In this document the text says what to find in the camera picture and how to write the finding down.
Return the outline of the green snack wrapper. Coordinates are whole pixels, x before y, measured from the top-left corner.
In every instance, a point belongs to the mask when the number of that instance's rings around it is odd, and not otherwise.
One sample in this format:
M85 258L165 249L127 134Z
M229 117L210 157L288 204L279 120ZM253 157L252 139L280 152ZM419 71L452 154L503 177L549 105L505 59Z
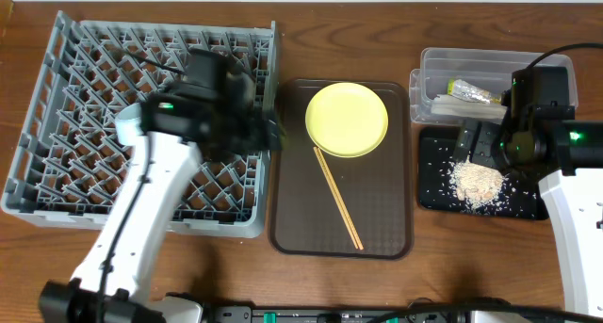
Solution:
M478 88L462 79L450 79L447 92L452 97L470 103L501 104L500 94Z

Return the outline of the light blue bowl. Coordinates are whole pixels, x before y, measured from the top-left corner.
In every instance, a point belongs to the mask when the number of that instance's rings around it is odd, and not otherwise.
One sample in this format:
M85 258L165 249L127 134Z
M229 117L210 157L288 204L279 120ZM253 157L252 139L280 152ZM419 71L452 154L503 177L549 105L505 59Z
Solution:
M120 111L115 118L118 141L122 146L133 146L142 134L140 129L140 104L132 104Z

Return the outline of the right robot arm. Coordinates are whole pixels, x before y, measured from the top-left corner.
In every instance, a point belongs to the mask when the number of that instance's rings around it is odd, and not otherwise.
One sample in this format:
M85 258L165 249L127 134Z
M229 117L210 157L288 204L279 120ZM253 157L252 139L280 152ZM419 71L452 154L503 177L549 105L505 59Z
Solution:
M602 315L602 124L578 121L564 67L512 75L499 124L466 121L453 158L535 181L548 213L565 308Z

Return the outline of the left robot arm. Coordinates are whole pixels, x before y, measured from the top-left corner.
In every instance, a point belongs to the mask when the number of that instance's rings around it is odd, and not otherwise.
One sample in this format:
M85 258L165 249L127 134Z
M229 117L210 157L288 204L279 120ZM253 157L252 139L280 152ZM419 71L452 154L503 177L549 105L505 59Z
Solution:
M39 297L46 322L200 322L185 295L150 301L151 278L173 213L206 158L277 151L273 108L253 106L252 76L228 57L193 49L181 79L140 103L140 134L105 227L68 283Z

